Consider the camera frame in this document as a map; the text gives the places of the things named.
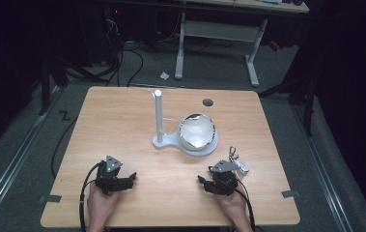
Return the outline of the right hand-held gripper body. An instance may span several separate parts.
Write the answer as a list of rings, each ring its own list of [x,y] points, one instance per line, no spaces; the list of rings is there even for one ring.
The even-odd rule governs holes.
[[[218,188],[218,191],[215,194],[226,196],[232,194],[234,189],[238,186],[238,181],[235,175],[235,171],[238,169],[238,167],[235,164],[223,159],[216,163],[213,167],[216,169],[216,173],[211,175],[211,178]]]

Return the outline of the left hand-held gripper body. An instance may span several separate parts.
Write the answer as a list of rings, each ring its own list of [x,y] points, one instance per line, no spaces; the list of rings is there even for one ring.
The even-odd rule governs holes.
[[[114,191],[122,190],[120,180],[117,178],[123,164],[113,157],[107,155],[106,160],[99,164],[98,174],[95,179],[96,186],[103,194],[110,195]]]

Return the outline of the person's right hand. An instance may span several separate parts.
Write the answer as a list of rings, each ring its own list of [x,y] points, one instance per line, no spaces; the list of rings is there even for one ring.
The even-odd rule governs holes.
[[[221,207],[222,212],[236,228],[248,224],[248,218],[245,213],[245,202],[239,193],[232,193],[228,196],[215,194],[213,197]]]

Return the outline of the person's left hand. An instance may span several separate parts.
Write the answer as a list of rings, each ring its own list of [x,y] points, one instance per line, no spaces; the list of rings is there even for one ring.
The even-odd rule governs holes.
[[[87,200],[89,213],[89,224],[87,227],[104,228],[107,221],[112,217],[120,196],[121,193],[119,191],[105,195],[95,183],[92,183]]]

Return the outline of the grey tape piece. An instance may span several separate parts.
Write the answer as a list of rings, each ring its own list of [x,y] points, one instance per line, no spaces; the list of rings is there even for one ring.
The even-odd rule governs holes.
[[[61,201],[60,195],[42,195],[38,200],[40,204],[47,202],[59,203],[60,201]]]
[[[300,197],[300,193],[297,190],[290,189],[290,190],[282,191],[281,193],[284,198],[289,198],[289,197],[299,198]]]

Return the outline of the white stand with pole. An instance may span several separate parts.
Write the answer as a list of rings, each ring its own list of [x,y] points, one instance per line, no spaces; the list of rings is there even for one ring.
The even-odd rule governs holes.
[[[152,96],[155,102],[155,125],[156,125],[156,135],[153,137],[152,143],[155,148],[164,149],[167,147],[175,147],[180,149],[185,154],[196,158],[208,156],[217,148],[219,142],[219,134],[218,131],[216,130],[214,141],[210,147],[206,148],[205,150],[197,152],[188,151],[187,149],[185,149],[183,145],[179,142],[178,138],[178,129],[180,123],[178,123],[177,129],[172,133],[167,134],[163,131],[164,117],[162,116],[162,92],[159,89],[154,90],[152,92]]]

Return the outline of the black metal stand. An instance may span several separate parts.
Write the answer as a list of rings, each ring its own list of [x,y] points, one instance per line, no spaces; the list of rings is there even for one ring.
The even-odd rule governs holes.
[[[42,56],[41,68],[42,109],[40,114],[43,115],[50,107],[50,79],[53,79],[58,87],[66,87],[69,84],[69,79],[61,60],[52,51],[47,51]]]
[[[266,98],[275,93],[289,93],[289,104],[303,104],[302,125],[308,135],[312,135],[311,123],[314,112],[315,85],[318,79],[318,75],[315,73],[316,65],[316,55],[301,47],[296,53],[283,81],[259,93],[260,98]]]

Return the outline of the white-legged wooden desk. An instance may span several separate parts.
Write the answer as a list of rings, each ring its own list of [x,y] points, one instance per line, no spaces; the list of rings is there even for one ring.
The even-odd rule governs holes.
[[[227,7],[229,10],[255,10],[257,13],[306,15],[310,9],[304,0],[182,0],[204,6]],[[239,25],[228,22],[212,22],[206,19],[187,19],[181,13],[179,50],[176,60],[175,78],[183,78],[184,41],[186,37],[217,39],[232,42],[252,43],[250,53],[244,56],[249,79],[253,87],[259,86],[259,79],[254,66],[258,48],[265,34],[268,19],[264,16],[258,26]]]

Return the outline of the keychain with white tag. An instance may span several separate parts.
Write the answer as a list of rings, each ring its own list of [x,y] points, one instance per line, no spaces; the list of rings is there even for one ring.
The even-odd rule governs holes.
[[[229,160],[231,163],[234,163],[238,168],[239,172],[242,175],[247,175],[249,172],[249,167],[244,162],[244,160],[237,154],[237,149],[234,146],[230,147],[229,150]]]

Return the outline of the metal floor rail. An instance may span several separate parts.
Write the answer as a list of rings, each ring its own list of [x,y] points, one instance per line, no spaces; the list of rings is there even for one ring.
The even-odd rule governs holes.
[[[307,144],[313,169],[317,175],[318,181],[324,193],[327,205],[335,219],[337,227],[340,232],[353,232],[352,225],[342,205],[339,194],[337,193],[329,175],[325,169],[324,163],[321,159],[320,153],[317,149],[315,141],[311,135],[308,134],[303,123],[303,115],[299,106],[291,105],[290,109],[297,120],[299,129],[301,130],[305,143]]]
[[[53,87],[49,106],[31,101],[8,126],[0,138],[0,205],[30,154],[34,141],[42,130],[51,108],[65,87]]]

